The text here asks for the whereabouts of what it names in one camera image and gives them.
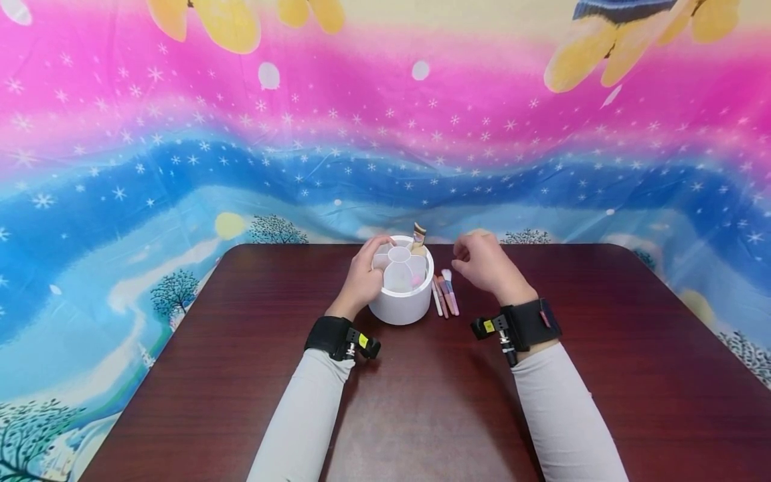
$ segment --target gray sleeve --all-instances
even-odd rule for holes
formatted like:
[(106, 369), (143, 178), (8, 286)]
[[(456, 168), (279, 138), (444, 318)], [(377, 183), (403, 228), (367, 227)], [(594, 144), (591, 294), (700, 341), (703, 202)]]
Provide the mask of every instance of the gray sleeve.
[(315, 482), (335, 428), (353, 360), (308, 349), (273, 413), (247, 482)]
[(511, 372), (548, 482), (628, 480), (605, 421), (561, 343)]

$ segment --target dark wooden table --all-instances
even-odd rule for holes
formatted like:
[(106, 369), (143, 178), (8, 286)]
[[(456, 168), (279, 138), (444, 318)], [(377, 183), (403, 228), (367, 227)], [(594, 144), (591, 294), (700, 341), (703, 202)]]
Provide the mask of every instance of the dark wooden table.
[[(358, 247), (229, 251), (81, 482), (243, 482), (308, 330)], [(554, 307), (630, 480), (769, 480), (771, 392), (629, 251), (505, 248)], [(431, 247), (437, 268), (450, 246)], [(345, 387), (330, 481), (538, 480), (507, 364), (468, 323), (494, 300), (453, 279), (460, 318), (392, 327)]]

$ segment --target white brush handle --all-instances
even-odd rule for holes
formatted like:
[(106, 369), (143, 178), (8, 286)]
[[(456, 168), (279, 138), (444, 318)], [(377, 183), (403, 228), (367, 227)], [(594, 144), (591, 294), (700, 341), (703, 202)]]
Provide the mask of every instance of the white brush handle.
[(434, 304), (436, 305), (436, 313), (439, 316), (444, 316), (444, 314), (442, 313), (442, 304), (439, 303), (439, 293), (436, 292), (436, 285), (434, 285), (433, 282), (431, 283), (431, 291), (434, 294)]

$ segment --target printed tree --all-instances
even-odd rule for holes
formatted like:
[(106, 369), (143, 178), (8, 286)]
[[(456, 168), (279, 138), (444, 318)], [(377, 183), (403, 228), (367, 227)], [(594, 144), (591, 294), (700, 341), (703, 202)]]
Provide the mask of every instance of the printed tree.
[(500, 240), (501, 244), (549, 244), (551, 236), (546, 231), (526, 229), (517, 233), (506, 232), (506, 237)]
[(52, 442), (67, 431), (85, 409), (73, 409), (59, 400), (33, 400), (25, 405), (0, 404), (0, 480), (64, 482), (38, 472), (42, 460), (54, 449)]
[(650, 253), (643, 251), (641, 249), (633, 249), (633, 253), (635, 253), (635, 256), (640, 258), (640, 261), (645, 263), (645, 266), (648, 266), (648, 269), (651, 271), (656, 271), (656, 261), (653, 260), (653, 257)]
[(720, 332), (718, 338), (747, 365), (763, 385), (771, 388), (771, 352), (750, 342), (742, 332)]
[(150, 290), (153, 308), (170, 320), (180, 313), (187, 313), (187, 306), (198, 294), (198, 280), (189, 271), (178, 270), (160, 279), (158, 285)]
[(291, 221), (271, 214), (254, 216), (249, 227), (254, 243), (259, 244), (307, 244), (308, 236), (297, 229)]

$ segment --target makeup brush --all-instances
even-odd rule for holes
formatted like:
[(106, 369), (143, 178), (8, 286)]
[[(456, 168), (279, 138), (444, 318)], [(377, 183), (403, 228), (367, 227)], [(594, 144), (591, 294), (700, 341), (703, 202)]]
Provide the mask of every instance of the makeup brush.
[(431, 291), (434, 294), (434, 303), (436, 303), (436, 314), (444, 316), (442, 313), (442, 305), (439, 303), (439, 293), (436, 292), (436, 283), (433, 280), (431, 280)]
[(455, 316), (460, 316), (460, 310), (458, 309), (458, 300), (455, 299), (455, 292), (453, 291), (453, 273), (449, 269), (443, 269), (442, 270), (442, 277), (444, 278), (444, 282), (447, 283), (447, 291), (449, 292), (449, 300), (448, 303), (452, 303), (453, 305), (453, 312), (455, 313)]
[(438, 278), (436, 275), (434, 275), (434, 286), (436, 286), (436, 292), (439, 293), (439, 301), (442, 303), (442, 312), (444, 313), (444, 317), (446, 319), (449, 319), (449, 309), (447, 308), (447, 305), (449, 305), (449, 301), (445, 302), (445, 298), (443, 295), (443, 292), (447, 291), (447, 285), (444, 284), (444, 281), (442, 281), (442, 277), (439, 276)]

